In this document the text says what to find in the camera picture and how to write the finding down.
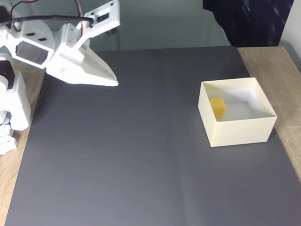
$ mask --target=open box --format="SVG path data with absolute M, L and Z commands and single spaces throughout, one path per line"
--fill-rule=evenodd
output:
M 211 97 L 225 102 L 221 119 L 215 118 Z M 255 78 L 202 82 L 198 108 L 211 147 L 266 142 L 277 119 Z

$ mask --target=wooden table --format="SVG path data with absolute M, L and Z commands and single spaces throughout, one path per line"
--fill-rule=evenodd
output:
M 238 50 L 278 115 L 275 128 L 301 181 L 301 75 L 283 47 Z M 33 116 L 44 71 L 22 63 L 16 67 L 22 70 Z M 0 226 L 5 224 L 29 130 L 16 132 L 18 148 L 0 156 Z

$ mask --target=yellow sponge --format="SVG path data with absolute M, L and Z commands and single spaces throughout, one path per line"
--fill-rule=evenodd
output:
M 216 119 L 221 119 L 226 111 L 226 105 L 223 98 L 220 97 L 211 97 L 209 98 L 211 107 L 213 109 Z

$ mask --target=black curtain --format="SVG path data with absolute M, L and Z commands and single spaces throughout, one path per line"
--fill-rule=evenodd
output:
M 204 0 L 231 45 L 277 46 L 293 0 Z

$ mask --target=dark gray surface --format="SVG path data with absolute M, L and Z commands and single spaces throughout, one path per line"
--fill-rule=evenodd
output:
M 6 226 L 299 226 L 273 131 L 210 148 L 201 81 L 247 77 L 233 47 L 108 52 L 115 88 L 45 78 Z

